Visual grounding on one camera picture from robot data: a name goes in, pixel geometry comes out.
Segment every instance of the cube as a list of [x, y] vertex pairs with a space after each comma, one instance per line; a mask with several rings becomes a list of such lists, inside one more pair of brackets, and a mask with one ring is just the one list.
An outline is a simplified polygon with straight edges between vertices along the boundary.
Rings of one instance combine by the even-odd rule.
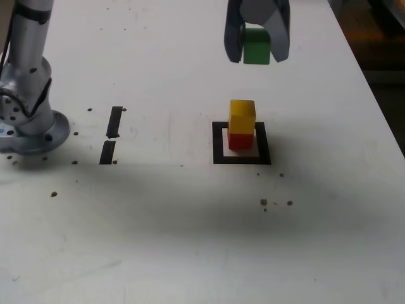
[[233, 134], [228, 130], [229, 150], [251, 149], [254, 142], [254, 134]]
[[231, 100], [228, 130], [233, 134], [254, 133], [256, 109], [253, 100]]
[[263, 28], [247, 28], [244, 32], [243, 62], [246, 65], [270, 64], [270, 36]]

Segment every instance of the black tape strip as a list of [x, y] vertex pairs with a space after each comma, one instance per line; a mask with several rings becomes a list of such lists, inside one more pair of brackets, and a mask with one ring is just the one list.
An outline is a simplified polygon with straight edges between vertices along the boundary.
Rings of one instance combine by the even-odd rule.
[[108, 138], [117, 138], [120, 136], [118, 134], [118, 129], [120, 128], [122, 109], [123, 109], [122, 106], [114, 106], [111, 109], [111, 115], [109, 117], [109, 123], [106, 134]]
[[228, 122], [213, 122], [213, 157], [214, 164], [223, 165], [271, 165], [265, 123], [256, 122], [256, 140], [259, 157], [239, 157], [223, 155], [222, 129], [228, 128]]
[[115, 149], [115, 141], [105, 141], [103, 150], [100, 156], [100, 165], [111, 165], [113, 163], [113, 155]]

